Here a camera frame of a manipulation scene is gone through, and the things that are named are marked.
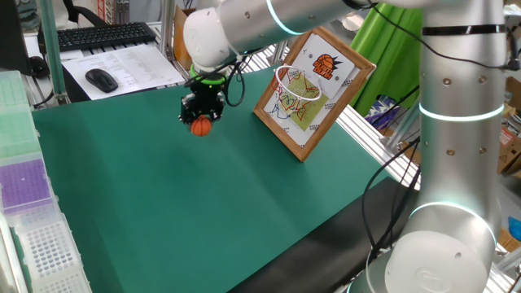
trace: green board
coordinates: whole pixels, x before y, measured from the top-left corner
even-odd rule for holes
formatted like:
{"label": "green board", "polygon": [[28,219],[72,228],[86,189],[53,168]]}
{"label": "green board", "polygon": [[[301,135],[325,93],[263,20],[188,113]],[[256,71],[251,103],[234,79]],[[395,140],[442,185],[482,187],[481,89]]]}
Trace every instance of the green board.
{"label": "green board", "polygon": [[206,138],[182,87],[33,113],[94,293],[226,292],[361,194],[379,164],[338,125],[302,164],[252,114],[272,76]]}
{"label": "green board", "polygon": [[[421,9],[403,9],[383,3],[378,8],[395,24],[422,36]],[[397,101],[419,84],[422,44],[389,24],[374,9],[364,20],[351,47],[377,66],[366,86],[351,102],[362,116],[369,113],[379,94]],[[411,108],[418,96],[419,93],[413,94],[401,107]]]}

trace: basketball logo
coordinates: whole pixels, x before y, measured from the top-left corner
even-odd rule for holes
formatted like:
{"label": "basketball logo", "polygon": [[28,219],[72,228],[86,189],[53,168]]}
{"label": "basketball logo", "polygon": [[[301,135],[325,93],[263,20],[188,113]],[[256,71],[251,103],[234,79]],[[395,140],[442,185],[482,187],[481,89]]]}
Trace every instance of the basketball logo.
{"label": "basketball logo", "polygon": [[328,54],[324,54],[318,57],[317,61],[313,63],[315,69],[313,72],[317,73],[319,76],[330,80],[333,77],[333,71],[338,69],[336,65],[342,63],[340,61],[336,61],[338,57],[331,57]]}

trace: framed drawing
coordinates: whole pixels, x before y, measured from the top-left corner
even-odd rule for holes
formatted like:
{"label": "framed drawing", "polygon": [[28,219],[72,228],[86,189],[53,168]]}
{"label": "framed drawing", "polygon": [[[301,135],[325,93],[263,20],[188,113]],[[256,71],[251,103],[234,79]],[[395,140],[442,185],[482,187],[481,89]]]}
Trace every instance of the framed drawing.
{"label": "framed drawing", "polygon": [[253,111],[304,162],[375,69],[316,28],[298,38]]}

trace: green mat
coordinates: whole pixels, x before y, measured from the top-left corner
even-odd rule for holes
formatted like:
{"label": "green mat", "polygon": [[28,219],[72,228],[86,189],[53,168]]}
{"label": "green mat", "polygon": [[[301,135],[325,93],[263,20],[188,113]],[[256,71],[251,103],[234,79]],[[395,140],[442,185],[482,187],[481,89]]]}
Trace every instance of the green mat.
{"label": "green mat", "polygon": [[94,293],[226,292],[361,194],[379,164],[338,125],[302,164],[252,114],[272,76],[206,138],[182,87],[33,113]]}

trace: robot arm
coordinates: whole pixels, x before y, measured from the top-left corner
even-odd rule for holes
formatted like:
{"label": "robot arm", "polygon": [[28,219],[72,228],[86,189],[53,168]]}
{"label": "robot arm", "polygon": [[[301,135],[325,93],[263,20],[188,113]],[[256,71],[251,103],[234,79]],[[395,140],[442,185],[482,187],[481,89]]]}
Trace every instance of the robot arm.
{"label": "robot arm", "polygon": [[[442,0],[383,0],[401,7],[425,7]],[[179,120],[191,125],[198,117],[221,119],[225,106],[224,65],[245,52],[298,36],[351,11],[367,7],[366,0],[227,0],[219,7],[192,13],[186,20],[184,40],[192,57],[193,94],[182,100]]]}
{"label": "robot arm", "polygon": [[[393,251],[348,293],[481,293],[501,228],[495,171],[506,81],[498,66],[506,61],[503,0],[381,2],[422,7],[423,40],[432,48],[422,50],[420,68],[422,190]],[[227,0],[190,15],[184,38],[191,73],[204,81],[190,84],[180,120],[221,118],[224,81],[217,73],[234,58],[367,4]]]}
{"label": "robot arm", "polygon": [[[427,7],[440,0],[384,0]],[[211,72],[230,58],[298,36],[367,7],[366,0],[227,0],[188,17],[184,38],[196,70]]]}

